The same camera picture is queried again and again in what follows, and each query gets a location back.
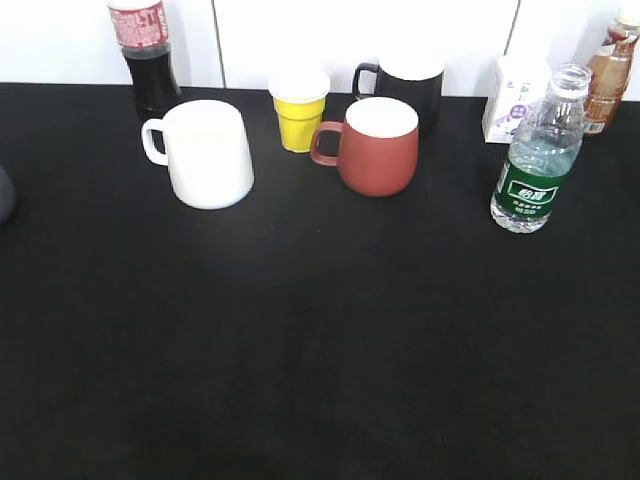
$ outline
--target cup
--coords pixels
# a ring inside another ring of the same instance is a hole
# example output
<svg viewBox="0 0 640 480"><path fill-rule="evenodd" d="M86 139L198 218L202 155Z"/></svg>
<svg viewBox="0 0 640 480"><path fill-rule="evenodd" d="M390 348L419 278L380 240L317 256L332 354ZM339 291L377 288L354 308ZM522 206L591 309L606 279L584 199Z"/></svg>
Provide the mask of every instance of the cup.
<svg viewBox="0 0 640 480"><path fill-rule="evenodd" d="M340 134L337 157L318 151L323 132ZM344 183L362 195L394 195L409 184L416 171L418 114L392 98L360 100L347 109L344 123L320 124L311 158L320 165L338 167Z"/></svg>
<svg viewBox="0 0 640 480"><path fill-rule="evenodd" d="M376 74L373 95L395 98L409 104L420 117L420 136L433 131L440 110L444 62L437 58L412 56L396 51L380 57L379 65L361 63L353 76L356 98L370 97L360 91L363 71Z"/></svg>
<svg viewBox="0 0 640 480"><path fill-rule="evenodd" d="M311 150L311 139L322 121L329 77L322 70L284 70L269 78L269 92L278 115L282 146L291 152Z"/></svg>
<svg viewBox="0 0 640 480"><path fill-rule="evenodd" d="M162 132L166 155L153 142ZM169 167L176 196L201 209L231 206L253 186L253 166L240 112L217 100L187 102L142 126L142 146L153 163Z"/></svg>

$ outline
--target dark liquid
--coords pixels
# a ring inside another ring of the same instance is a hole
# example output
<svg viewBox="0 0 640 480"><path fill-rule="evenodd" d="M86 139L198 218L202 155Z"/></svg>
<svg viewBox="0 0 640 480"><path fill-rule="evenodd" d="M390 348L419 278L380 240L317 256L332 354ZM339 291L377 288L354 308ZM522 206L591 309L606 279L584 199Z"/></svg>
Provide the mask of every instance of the dark liquid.
<svg viewBox="0 0 640 480"><path fill-rule="evenodd" d="M125 57L136 100L136 110L142 120L162 118L180 103L180 87L171 69L171 53L149 60Z"/></svg>

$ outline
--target milk carton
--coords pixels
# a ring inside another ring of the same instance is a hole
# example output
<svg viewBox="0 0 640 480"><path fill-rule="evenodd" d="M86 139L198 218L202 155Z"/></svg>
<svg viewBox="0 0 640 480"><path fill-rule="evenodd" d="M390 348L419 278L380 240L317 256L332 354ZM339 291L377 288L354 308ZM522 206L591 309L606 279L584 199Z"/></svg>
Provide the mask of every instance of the milk carton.
<svg viewBox="0 0 640 480"><path fill-rule="evenodd" d="M531 106L542 99L551 78L543 60L506 55L498 60L496 87L482 118L487 143L511 143Z"/></svg>

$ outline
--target mug rim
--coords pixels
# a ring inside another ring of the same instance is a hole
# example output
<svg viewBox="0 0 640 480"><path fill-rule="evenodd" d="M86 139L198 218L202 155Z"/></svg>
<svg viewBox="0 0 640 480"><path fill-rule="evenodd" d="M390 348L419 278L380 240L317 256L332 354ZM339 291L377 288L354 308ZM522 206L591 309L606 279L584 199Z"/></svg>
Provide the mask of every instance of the mug rim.
<svg viewBox="0 0 640 480"><path fill-rule="evenodd" d="M415 58L401 58L397 55L383 54L378 60L380 68L400 80L421 82L439 77L444 73L446 64L440 57L432 57L422 62Z"/></svg>
<svg viewBox="0 0 640 480"><path fill-rule="evenodd" d="M345 123L372 138L399 138L418 128L418 113L410 105L389 97L369 97L353 103Z"/></svg>
<svg viewBox="0 0 640 480"><path fill-rule="evenodd" d="M221 100L192 100L176 105L169 110L162 121L169 128L188 128L201 130L229 129L229 123L221 122L220 118L231 120L244 125L242 114L233 105Z"/></svg>

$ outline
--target white cup lid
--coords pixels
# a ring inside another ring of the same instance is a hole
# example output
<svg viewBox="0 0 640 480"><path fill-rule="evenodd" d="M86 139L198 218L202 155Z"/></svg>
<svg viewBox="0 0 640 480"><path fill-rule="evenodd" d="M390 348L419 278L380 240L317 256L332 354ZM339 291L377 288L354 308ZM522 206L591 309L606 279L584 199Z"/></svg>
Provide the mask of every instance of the white cup lid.
<svg viewBox="0 0 640 480"><path fill-rule="evenodd" d="M269 92L287 103L312 103L327 96L331 81L320 69L285 69L269 76Z"/></svg>

